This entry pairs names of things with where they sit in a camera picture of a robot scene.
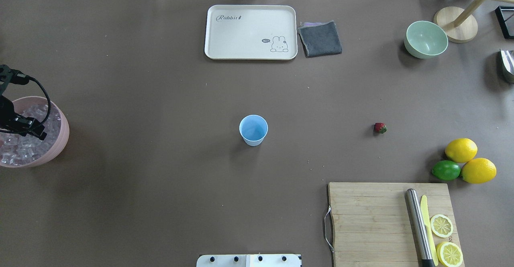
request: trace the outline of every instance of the lemon slice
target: lemon slice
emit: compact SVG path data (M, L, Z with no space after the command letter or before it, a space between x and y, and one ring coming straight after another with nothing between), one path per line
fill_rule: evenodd
M443 214L437 214L430 219L432 232L441 238L448 238L453 233L453 224L450 218Z
M443 242L437 245L436 251L439 262L446 267L457 267L463 262L462 250L455 243Z

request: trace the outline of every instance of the brown table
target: brown table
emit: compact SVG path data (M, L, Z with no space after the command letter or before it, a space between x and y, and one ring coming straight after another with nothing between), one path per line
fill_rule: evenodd
M0 62L39 79L70 123L53 161L0 170L2 266L194 266L200 254L300 253L329 267L329 181L440 182L452 139L469 137L497 177L448 183L466 265L514 261L514 93L499 76L513 49L494 16L432 60L404 32L472 0L0 0ZM215 4L290 5L334 20L341 55L213 61ZM9 86L11 99L37 95ZM269 124L263 144L242 117ZM389 130L374 135L372 125Z

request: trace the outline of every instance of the green bowl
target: green bowl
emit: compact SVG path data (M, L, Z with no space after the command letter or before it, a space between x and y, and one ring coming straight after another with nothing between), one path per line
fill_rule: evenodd
M437 24L429 21L412 23L405 34L405 48L417 58L432 58L448 47L448 37Z

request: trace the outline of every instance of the wooden cutting board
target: wooden cutting board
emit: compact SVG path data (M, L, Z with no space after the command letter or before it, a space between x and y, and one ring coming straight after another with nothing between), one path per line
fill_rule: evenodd
M444 214L453 223L449 238L434 235L434 242L451 241L459 247L459 233L450 193L445 183L335 183L328 184L332 207L334 267L418 267L413 228L405 192L426 195L430 218Z

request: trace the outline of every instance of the yellow knife blade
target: yellow knife blade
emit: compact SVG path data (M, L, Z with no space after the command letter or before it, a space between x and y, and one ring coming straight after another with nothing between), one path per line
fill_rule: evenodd
M432 260L434 260L434 265L439 265L439 260L437 259L437 254L435 254L435 244L434 237L432 236L432 228L430 227L430 216L428 214L428 203L426 202L426 195L421 196L421 203L419 204L421 207L421 215L423 217L423 223L426 227L426 235L428 236L428 243L430 245L430 252L432 253Z

